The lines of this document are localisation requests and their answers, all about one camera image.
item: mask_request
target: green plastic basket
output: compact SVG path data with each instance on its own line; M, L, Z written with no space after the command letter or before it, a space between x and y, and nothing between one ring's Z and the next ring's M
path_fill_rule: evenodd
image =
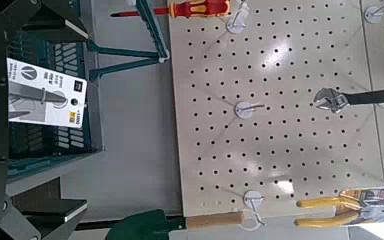
M78 1L70 5L79 13ZM54 44L19 32L7 49L7 56L68 75L85 78L83 43ZM81 154L95 152L91 147L87 108L81 129L10 123L8 180L51 168Z

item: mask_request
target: black wrench handle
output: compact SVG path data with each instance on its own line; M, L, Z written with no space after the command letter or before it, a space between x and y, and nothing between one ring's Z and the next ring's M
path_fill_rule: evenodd
M384 103L384 90L355 94L344 93L350 105Z

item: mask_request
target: metal stand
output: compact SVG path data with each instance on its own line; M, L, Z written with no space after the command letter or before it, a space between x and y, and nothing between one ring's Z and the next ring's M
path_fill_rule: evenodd
M130 57L144 57L147 59L133 61L129 63L122 63L110 67L104 67L99 69L93 69L89 72L90 81L97 80L103 75L108 73L114 73L119 71L124 71L127 69L133 69L148 65L153 65L157 63L163 63L170 58L169 51L165 46L161 30L159 28L158 22L155 19L154 12L151 10L148 2L146 0L138 0L136 2L136 8L142 18L146 23L146 26L151 34L151 37L154 40L156 52L147 52L147 51L135 51L135 50L126 50L126 49L114 49L114 48L104 48L97 46L94 42L89 41L87 43L87 49L92 52L97 52L101 54L108 55L117 55L117 56L130 56Z
M3 207L0 239L68 239L86 213L86 208L85 200L62 199L41 202L36 209L24 209L20 213L7 197Z

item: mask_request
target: metal bar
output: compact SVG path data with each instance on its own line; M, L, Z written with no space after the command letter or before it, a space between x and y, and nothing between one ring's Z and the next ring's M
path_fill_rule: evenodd
M146 23L146 26L151 33L151 37L154 39L155 47L157 48L158 56L160 58L168 58L169 51L164 43L164 38L161 34L160 27L155 18L154 11L151 11L151 7L146 0L138 0L136 2L136 8L142 20Z
M114 66L109 66L105 68L99 68L99 69L93 69L89 71L89 78L90 81L97 80L101 78L103 75L108 74L108 73L114 73L114 72L120 72L124 71L127 69L133 69L133 68L138 68L138 67L143 67L143 66L148 66L148 65L153 65L159 63L158 58L149 58L145 60L139 60L135 62L129 62L129 63L122 63Z
M158 58L159 57L158 53L156 53L156 52L99 47L93 41L87 42L87 50L89 50L91 52L97 52L100 54L117 55L117 56L147 57L147 58Z

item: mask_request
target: metal rod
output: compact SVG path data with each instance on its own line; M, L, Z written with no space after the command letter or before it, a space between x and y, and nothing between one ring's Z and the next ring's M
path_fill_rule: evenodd
M242 6L245 4L247 0L242 0L241 5L239 5L238 11L236 11L235 18L233 19L232 25L236 26L236 20L238 19L239 16L239 10L242 9Z
M249 107L246 107L246 108L241 108L242 111L246 111L246 110L249 110L249 109L253 109L255 111L255 108L263 108L263 107L266 107L264 104L260 104L260 105L251 105Z
M378 10L374 11L372 13L372 16L375 15L376 13L378 13L380 10L384 9L384 5L382 7L380 7Z
M250 201L251 201L252 210L254 211L254 216L255 216L255 219L257 220L257 222L259 222L263 226L267 226L267 224L265 222L261 221L260 216L257 214L257 209L255 209L255 206L254 206L254 200L251 198L248 198L248 199L250 199Z

